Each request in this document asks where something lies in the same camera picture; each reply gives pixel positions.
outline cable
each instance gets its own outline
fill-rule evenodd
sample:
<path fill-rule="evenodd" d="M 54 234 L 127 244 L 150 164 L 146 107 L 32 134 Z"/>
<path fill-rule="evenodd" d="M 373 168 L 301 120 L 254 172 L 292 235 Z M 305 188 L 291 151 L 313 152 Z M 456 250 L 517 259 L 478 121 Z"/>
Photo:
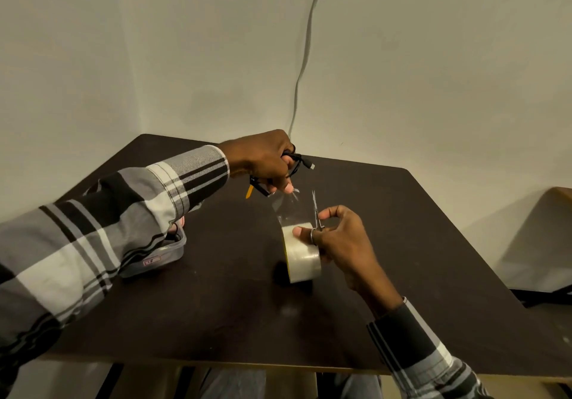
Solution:
<path fill-rule="evenodd" d="M 317 4 L 318 0 L 312 0 L 310 14 L 308 14 L 308 23 L 306 24 L 306 42 L 304 44 L 304 58 L 302 59 L 302 67 L 300 68 L 300 73 L 296 80 L 296 86 L 294 87 L 294 111 L 292 112 L 292 121 L 290 122 L 290 128 L 288 129 L 288 137 L 290 138 L 292 138 L 292 128 L 294 128 L 294 121 L 296 120 L 296 114 L 298 113 L 298 86 L 300 84 L 300 79 L 304 75 L 306 65 L 308 64 L 308 56 L 310 55 L 310 44 L 312 42 L 312 16 Z"/>

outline tape roll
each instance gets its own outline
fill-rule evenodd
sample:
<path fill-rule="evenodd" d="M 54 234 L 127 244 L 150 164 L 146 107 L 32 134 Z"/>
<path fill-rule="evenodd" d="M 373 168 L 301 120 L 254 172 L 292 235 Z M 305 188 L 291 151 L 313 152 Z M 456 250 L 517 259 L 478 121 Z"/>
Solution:
<path fill-rule="evenodd" d="M 321 274 L 320 252 L 318 247 L 304 244 L 292 235 L 292 229 L 296 226 L 313 227 L 311 223 L 300 223 L 299 225 L 284 226 L 282 228 L 290 283 L 311 280 L 319 277 Z"/>

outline label on container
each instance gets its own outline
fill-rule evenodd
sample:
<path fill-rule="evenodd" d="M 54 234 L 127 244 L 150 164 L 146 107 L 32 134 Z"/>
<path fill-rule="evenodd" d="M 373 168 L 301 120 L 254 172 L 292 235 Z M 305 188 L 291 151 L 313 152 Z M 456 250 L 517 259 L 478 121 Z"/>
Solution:
<path fill-rule="evenodd" d="M 144 266 L 151 265 L 151 264 L 154 264 L 155 262 L 159 262 L 160 260 L 161 260 L 161 256 L 155 256 L 154 258 L 144 260 L 143 265 Z"/>

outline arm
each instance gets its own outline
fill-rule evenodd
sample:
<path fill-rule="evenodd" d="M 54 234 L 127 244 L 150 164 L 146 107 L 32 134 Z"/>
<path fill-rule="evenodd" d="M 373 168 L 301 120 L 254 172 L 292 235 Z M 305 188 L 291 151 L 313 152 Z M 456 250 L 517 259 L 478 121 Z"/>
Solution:
<path fill-rule="evenodd" d="M 0 397 L 19 366 L 46 352 L 62 328 L 103 300 L 122 268 L 153 251 L 229 176 L 273 178 L 292 191 L 284 150 L 293 146 L 282 130 L 203 146 L 120 170 L 84 196 L 0 224 Z"/>
<path fill-rule="evenodd" d="M 364 299 L 376 320 L 367 328 L 383 361 L 405 398 L 490 398 L 475 373 L 451 356 L 412 304 L 397 292 L 375 258 L 361 219 L 345 206 L 319 214 L 321 220 L 339 217 L 337 226 L 313 230 L 314 242 L 325 261 L 343 271 L 350 289 Z M 293 233 L 310 244 L 311 229 Z"/>

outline plaid shirt sleeve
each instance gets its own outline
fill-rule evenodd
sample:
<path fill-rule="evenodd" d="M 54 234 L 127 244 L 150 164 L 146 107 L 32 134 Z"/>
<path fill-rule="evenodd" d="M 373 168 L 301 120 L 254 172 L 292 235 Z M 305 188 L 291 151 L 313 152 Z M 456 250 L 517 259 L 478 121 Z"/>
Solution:
<path fill-rule="evenodd" d="M 491 398 L 471 368 L 451 356 L 407 299 L 367 328 L 404 398 Z"/>
<path fill-rule="evenodd" d="M 0 224 L 0 398 L 18 367 L 103 300 L 118 272 L 153 251 L 228 175 L 224 154 L 203 146 L 120 170 L 82 197 Z"/>

